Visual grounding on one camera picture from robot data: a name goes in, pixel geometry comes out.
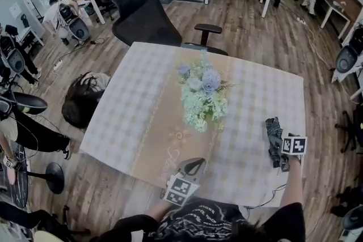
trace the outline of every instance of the shoe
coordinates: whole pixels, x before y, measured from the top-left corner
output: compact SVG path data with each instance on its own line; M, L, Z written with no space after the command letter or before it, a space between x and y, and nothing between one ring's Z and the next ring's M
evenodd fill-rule
M40 77L41 77L41 68L38 68L38 73L35 76L35 78L37 78L39 80Z
M69 160L71 156L71 152L70 152L70 141L66 147L66 149L63 150L63 157L65 160Z

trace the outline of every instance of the white and beige plaid tablecloth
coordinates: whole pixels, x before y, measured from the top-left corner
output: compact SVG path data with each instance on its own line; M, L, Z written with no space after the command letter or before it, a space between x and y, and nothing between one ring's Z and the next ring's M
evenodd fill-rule
M113 75L87 128L81 150L130 174L154 103L179 50L133 43ZM284 130L305 136L303 79L268 66L230 58L229 115L218 134L198 195L257 206L286 184L273 169L265 120L277 116ZM266 206L279 206L283 190Z

